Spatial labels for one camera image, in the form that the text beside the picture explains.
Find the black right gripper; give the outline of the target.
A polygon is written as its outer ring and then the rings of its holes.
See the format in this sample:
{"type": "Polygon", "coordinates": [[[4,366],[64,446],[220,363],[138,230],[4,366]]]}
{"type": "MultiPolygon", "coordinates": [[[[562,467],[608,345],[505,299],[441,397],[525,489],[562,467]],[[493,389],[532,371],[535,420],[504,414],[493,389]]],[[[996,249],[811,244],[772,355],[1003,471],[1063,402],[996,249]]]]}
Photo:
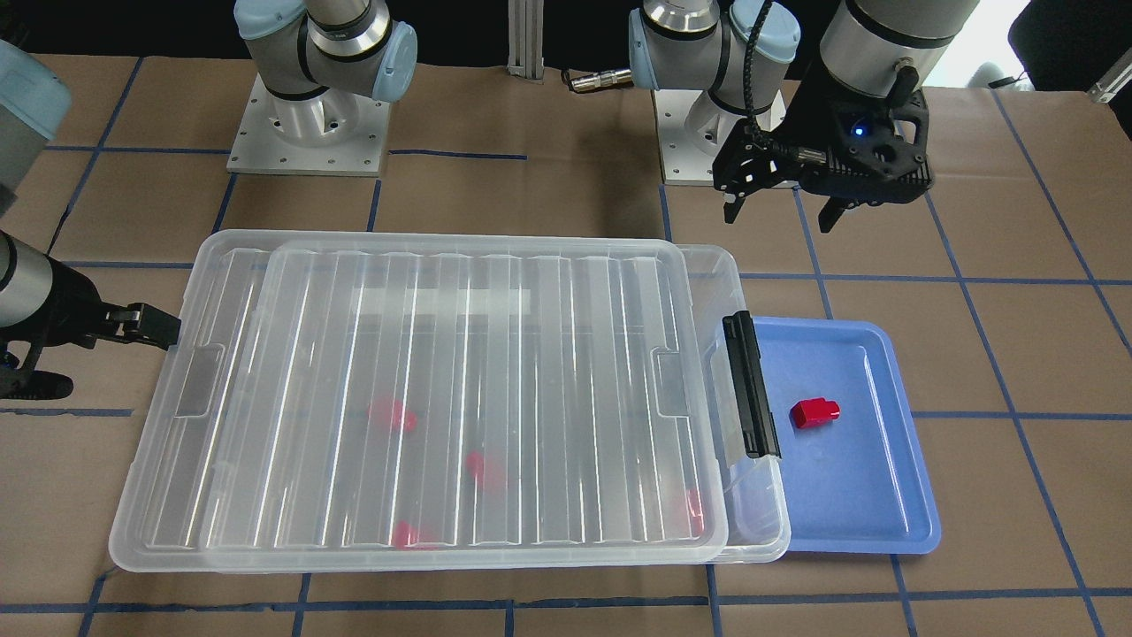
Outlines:
{"type": "Polygon", "coordinates": [[[45,348],[77,344],[94,348],[100,324],[104,339],[168,351],[180,342],[181,321],[148,303],[111,305],[80,272],[49,257],[9,257],[3,273],[3,399],[65,399],[72,379],[38,370],[45,348]]]}

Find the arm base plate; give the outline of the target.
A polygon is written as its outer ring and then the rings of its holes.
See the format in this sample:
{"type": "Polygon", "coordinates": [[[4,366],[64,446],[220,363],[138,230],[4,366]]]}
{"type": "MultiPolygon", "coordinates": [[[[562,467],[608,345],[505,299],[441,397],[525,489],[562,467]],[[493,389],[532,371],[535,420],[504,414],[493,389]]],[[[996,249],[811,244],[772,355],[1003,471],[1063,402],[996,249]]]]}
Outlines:
{"type": "Polygon", "coordinates": [[[737,114],[707,91],[662,89],[652,97],[664,184],[712,187],[713,162],[737,114]]]}
{"type": "Polygon", "coordinates": [[[226,169],[259,177],[378,178],[392,111],[387,102],[337,89],[288,101],[255,77],[226,169]]]}

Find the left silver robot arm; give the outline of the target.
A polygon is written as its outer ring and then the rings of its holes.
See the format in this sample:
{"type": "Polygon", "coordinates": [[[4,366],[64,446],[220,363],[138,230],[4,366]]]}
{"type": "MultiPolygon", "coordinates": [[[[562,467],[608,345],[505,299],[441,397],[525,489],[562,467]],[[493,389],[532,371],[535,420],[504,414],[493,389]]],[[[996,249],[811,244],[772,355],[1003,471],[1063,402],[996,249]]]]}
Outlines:
{"type": "Polygon", "coordinates": [[[794,182],[823,196],[818,229],[848,210],[908,204],[934,186],[923,80],[975,1],[840,1],[779,124],[758,117],[807,28],[779,1],[643,1],[628,17],[638,88],[704,91],[736,120],[718,134],[712,179],[724,222],[753,193],[794,182]]]}

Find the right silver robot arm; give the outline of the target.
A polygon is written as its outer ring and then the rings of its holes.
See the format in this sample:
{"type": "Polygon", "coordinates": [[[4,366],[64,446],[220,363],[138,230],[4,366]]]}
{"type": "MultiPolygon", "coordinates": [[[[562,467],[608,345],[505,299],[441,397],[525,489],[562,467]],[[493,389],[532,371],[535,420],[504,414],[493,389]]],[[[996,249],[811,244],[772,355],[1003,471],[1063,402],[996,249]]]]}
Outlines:
{"type": "Polygon", "coordinates": [[[41,134],[3,107],[3,214],[12,213],[22,181],[45,186],[44,219],[18,213],[22,241],[3,232],[3,290],[32,251],[36,295],[3,294],[3,405],[38,404],[26,390],[43,355],[31,319],[50,305],[54,273],[66,287],[91,295],[96,283],[83,265],[126,255],[142,267],[173,265],[187,244],[223,229],[235,180],[226,170],[248,89],[259,74],[226,1],[11,1],[3,3],[24,29],[60,29],[80,44],[25,52],[3,44],[11,58],[33,62],[38,76],[67,89],[49,112],[55,127],[41,134]]]}

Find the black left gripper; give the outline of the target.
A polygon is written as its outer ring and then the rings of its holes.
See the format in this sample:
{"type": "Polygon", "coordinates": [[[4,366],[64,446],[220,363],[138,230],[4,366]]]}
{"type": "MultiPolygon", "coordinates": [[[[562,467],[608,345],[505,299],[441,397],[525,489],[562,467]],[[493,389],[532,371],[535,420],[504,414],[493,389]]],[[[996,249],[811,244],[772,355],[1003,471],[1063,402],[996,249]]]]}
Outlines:
{"type": "Polygon", "coordinates": [[[857,97],[876,97],[849,88],[831,75],[808,75],[787,107],[787,117],[767,130],[758,124],[758,109],[767,105],[765,88],[780,88],[780,78],[747,75],[736,81],[741,118],[724,137],[713,162],[713,187],[723,193],[724,223],[738,219],[752,193],[795,181],[808,193],[825,196],[818,230],[831,233],[844,213],[854,209],[848,196],[850,173],[838,150],[838,105],[857,97]]]}

